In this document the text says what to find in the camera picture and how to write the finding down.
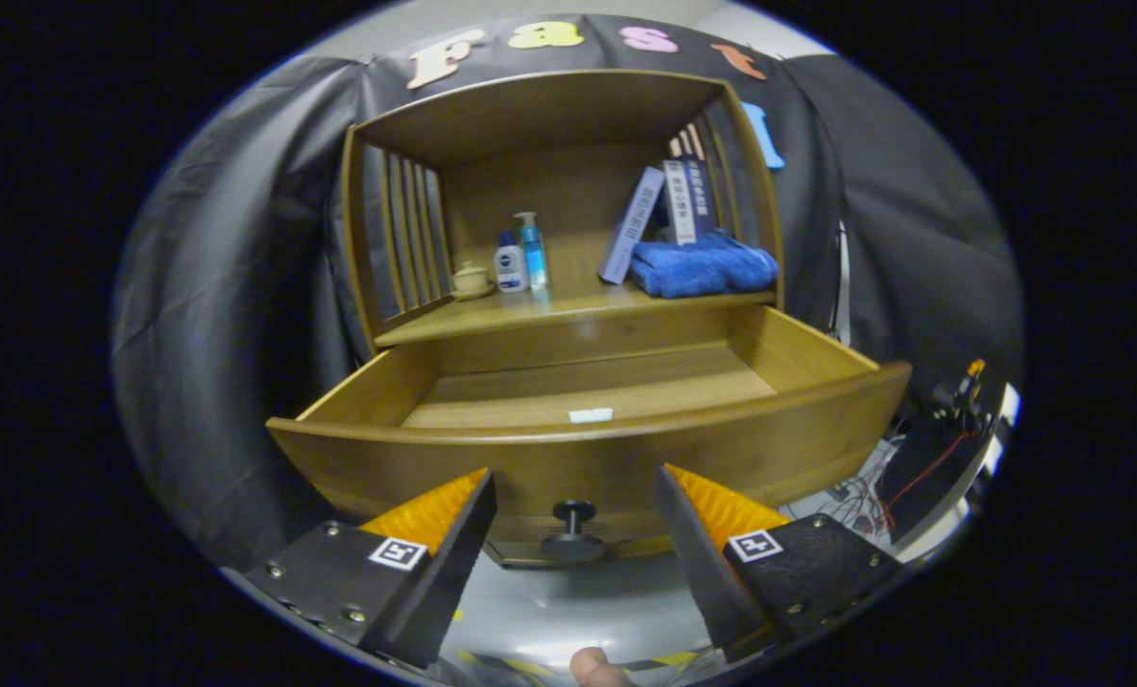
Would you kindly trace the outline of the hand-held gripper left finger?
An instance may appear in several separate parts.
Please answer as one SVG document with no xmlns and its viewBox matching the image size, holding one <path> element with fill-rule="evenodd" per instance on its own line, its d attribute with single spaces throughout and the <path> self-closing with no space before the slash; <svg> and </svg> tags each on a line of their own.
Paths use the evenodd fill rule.
<svg viewBox="0 0 1137 687">
<path fill-rule="evenodd" d="M 230 581 L 308 634 L 416 669 L 441 655 L 498 511 L 481 467 L 366 525 L 324 519 Z"/>
</svg>

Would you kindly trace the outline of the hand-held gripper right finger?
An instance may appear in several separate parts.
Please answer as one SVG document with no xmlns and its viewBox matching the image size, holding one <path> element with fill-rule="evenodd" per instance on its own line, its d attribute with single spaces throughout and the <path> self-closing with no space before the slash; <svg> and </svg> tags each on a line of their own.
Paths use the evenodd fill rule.
<svg viewBox="0 0 1137 687">
<path fill-rule="evenodd" d="M 655 503 L 713 646 L 730 661 L 794 649 L 903 582 L 903 565 L 829 514 L 786 518 L 684 467 Z"/>
</svg>

